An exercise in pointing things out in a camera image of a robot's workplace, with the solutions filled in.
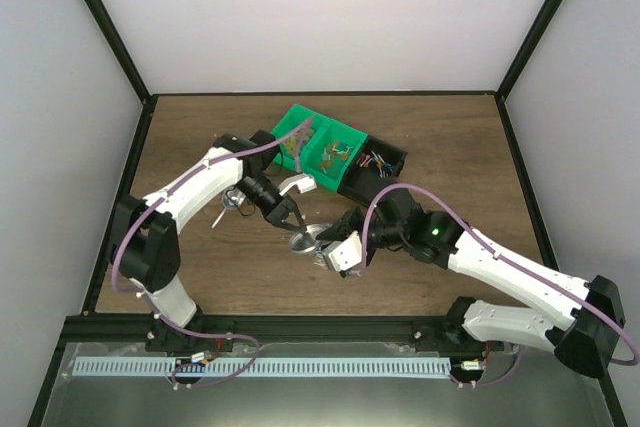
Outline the silver metal scoop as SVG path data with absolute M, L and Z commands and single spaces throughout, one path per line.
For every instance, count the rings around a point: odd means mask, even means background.
M 246 200 L 246 196 L 238 188 L 233 187 L 226 189 L 221 196 L 222 210 L 219 215 L 214 219 L 211 224 L 211 228 L 215 229 L 221 222 L 227 212 L 237 212 L 241 216 L 246 217 L 247 212 L 242 210 L 242 206 Z

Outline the green bin with lollipops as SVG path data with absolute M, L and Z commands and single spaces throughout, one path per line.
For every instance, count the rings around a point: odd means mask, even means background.
M 317 184 L 336 192 L 367 134 L 332 119 L 323 120 L 313 130 L 302 150 L 302 171 L 313 176 Z

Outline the black bin with lollipops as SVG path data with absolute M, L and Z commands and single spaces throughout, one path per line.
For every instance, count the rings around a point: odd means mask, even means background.
M 348 163 L 337 192 L 368 206 L 382 187 L 399 177 L 406 156 L 405 150 L 368 136 Z

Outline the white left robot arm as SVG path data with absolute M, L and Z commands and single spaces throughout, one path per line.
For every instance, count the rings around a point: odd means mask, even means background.
M 117 203 L 110 235 L 111 279 L 128 279 L 146 299 L 169 338 L 181 350 L 196 349 L 206 338 L 202 311 L 181 283 L 179 235 L 211 200 L 238 191 L 272 226 L 305 233 L 301 212 L 289 192 L 316 187 L 305 173 L 274 185 L 265 171 L 280 151 L 271 133 L 251 138 L 226 134 L 192 167 L 161 189 L 138 199 L 126 195 Z

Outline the silver metal jar lid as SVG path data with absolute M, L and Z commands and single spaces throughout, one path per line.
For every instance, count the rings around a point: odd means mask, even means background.
M 319 253 L 328 241 L 319 240 L 318 236 L 329 227 L 327 223 L 315 223 L 308 225 L 304 234 L 293 234 L 288 241 L 290 251 L 297 255 Z

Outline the green bin with star candies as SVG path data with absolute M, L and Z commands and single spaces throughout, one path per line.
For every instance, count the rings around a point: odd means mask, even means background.
M 325 126 L 329 122 L 329 118 L 326 115 L 313 111 L 301 104 L 293 104 L 286 114 L 277 122 L 272 128 L 271 133 L 276 138 L 281 138 L 288 134 L 290 131 L 297 128 L 307 118 L 313 116 L 313 123 L 307 131 L 301 129 L 295 135 L 288 138 L 281 145 L 282 160 L 281 164 L 292 171 L 296 170 L 295 153 L 299 141 L 302 141 L 302 145 L 299 150 L 300 164 L 304 166 L 306 162 L 305 151 L 306 145 L 311 139 L 318 133 L 325 131 Z

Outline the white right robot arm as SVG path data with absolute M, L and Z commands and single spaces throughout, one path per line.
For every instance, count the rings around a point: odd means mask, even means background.
M 519 301 L 499 306 L 460 297 L 444 325 L 447 343 L 465 350 L 477 342 L 507 342 L 552 353 L 564 366 L 603 377 L 625 316 L 619 288 L 550 269 L 490 239 L 449 206 L 426 210 L 418 187 L 392 183 L 365 211 L 353 208 L 317 236 L 326 265 L 341 276 L 361 275 L 380 249 L 399 249 L 414 260 L 483 282 Z

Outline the clear plastic jar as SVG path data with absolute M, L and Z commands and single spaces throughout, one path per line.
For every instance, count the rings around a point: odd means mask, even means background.
M 316 256 L 323 263 L 323 265 L 333 272 L 341 273 L 350 269 L 349 260 L 344 254 L 337 253 L 336 250 L 341 246 L 341 243 L 336 242 L 321 242 L 316 248 Z

